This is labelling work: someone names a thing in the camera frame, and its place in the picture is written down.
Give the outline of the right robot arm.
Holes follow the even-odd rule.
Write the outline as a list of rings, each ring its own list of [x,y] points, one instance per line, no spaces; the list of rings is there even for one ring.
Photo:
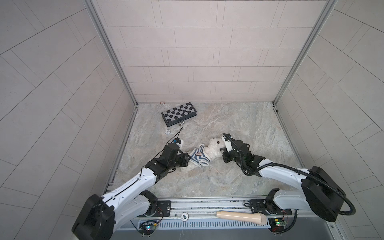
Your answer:
[[[330,176],[319,167],[298,169],[278,164],[251,153],[249,144],[234,140],[229,135],[222,137],[225,147],[221,149],[225,163],[235,162],[246,176],[269,178],[294,187],[293,191],[273,189],[261,207],[271,215],[283,210],[312,211],[327,222],[335,222],[343,215],[343,204],[351,202]]]

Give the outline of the white teddy bear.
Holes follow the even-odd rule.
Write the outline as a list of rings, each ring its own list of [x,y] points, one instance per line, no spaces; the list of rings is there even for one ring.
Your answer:
[[[226,148],[222,138],[213,138],[213,139],[210,139],[209,144],[206,146],[204,152],[209,156],[212,162],[213,160],[222,157],[222,153],[221,153],[222,148]],[[197,167],[195,164],[189,161],[187,167],[181,168],[181,172],[186,173],[196,168],[199,168],[199,167]]]

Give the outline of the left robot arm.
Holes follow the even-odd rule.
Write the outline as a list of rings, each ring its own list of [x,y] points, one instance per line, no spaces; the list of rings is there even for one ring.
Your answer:
[[[155,213],[158,199],[148,189],[166,177],[169,171],[188,166],[190,156],[182,151],[184,142],[174,139],[160,156],[147,162],[141,171],[117,189],[102,196],[90,196],[72,233],[79,240],[109,240],[121,226],[141,215]]]

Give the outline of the blue white striped sweater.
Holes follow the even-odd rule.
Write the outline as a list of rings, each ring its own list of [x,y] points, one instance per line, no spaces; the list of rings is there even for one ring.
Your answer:
[[[190,162],[195,164],[197,167],[208,167],[210,165],[211,159],[204,152],[206,146],[204,144],[200,144],[198,148],[195,148],[190,156]]]

